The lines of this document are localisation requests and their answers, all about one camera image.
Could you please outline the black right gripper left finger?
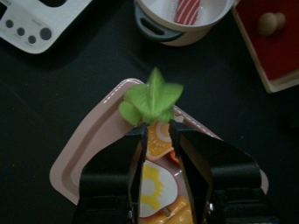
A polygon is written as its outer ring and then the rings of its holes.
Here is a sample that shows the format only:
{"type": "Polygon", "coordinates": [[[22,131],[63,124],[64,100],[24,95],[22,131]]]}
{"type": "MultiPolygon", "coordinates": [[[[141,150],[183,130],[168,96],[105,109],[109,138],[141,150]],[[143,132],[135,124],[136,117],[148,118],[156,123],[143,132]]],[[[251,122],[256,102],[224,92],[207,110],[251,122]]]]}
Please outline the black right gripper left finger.
{"type": "Polygon", "coordinates": [[[147,125],[140,124],[88,161],[71,224],[137,224],[147,125]]]}

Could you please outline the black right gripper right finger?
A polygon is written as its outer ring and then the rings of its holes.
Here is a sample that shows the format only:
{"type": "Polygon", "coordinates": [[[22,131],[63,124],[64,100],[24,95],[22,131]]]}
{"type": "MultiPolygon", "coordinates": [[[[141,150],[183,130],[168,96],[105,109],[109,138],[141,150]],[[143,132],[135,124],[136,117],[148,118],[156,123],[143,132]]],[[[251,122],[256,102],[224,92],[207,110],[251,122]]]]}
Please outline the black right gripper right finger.
{"type": "Polygon", "coordinates": [[[195,224],[280,224],[255,159],[185,124],[169,122],[195,224]]]}

